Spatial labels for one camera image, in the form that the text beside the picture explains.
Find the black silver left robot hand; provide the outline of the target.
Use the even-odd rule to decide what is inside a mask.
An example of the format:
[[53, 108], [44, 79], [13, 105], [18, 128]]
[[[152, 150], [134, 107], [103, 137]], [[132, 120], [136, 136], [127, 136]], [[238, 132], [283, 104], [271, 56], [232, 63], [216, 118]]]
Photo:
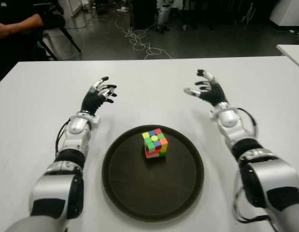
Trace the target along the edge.
[[110, 97], [117, 96], [117, 94], [114, 93], [117, 86], [106, 85], [105, 81], [108, 79], [108, 76], [103, 77], [89, 88], [82, 101], [81, 112], [87, 112], [90, 115], [95, 116], [97, 110], [103, 105], [104, 102], [114, 103]]

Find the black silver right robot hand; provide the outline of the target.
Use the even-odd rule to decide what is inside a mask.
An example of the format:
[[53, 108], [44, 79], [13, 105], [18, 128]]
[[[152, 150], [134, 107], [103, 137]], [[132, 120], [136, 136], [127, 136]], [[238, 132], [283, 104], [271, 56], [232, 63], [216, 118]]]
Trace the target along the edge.
[[199, 90], [185, 88], [183, 91], [186, 94], [200, 98], [210, 103], [213, 107], [222, 102], [228, 102], [221, 85], [214, 75], [201, 69], [197, 70], [196, 74], [197, 76], [205, 78], [206, 81], [198, 81], [195, 83], [196, 86], [199, 86]]

